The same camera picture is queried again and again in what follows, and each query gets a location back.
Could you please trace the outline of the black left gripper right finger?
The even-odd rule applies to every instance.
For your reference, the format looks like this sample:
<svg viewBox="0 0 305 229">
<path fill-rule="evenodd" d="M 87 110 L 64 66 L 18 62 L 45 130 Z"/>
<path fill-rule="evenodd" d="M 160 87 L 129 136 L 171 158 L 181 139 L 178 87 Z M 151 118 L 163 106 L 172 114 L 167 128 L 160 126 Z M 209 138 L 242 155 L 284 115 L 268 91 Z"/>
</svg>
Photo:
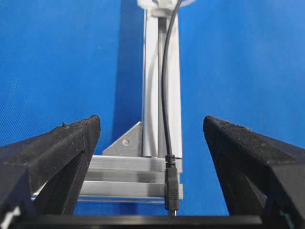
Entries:
<svg viewBox="0 0 305 229">
<path fill-rule="evenodd" d="M 305 151 L 213 116 L 203 133 L 230 216 L 305 226 Z"/>
</svg>

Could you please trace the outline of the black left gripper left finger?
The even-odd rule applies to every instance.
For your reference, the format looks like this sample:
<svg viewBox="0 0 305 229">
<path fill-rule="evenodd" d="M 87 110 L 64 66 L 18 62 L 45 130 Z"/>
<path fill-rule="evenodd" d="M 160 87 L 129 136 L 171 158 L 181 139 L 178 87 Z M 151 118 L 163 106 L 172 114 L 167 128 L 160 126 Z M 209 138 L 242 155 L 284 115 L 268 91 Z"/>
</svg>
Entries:
<svg viewBox="0 0 305 229">
<path fill-rule="evenodd" d="M 0 149 L 0 213 L 71 215 L 100 137 L 93 115 Z"/>
</svg>

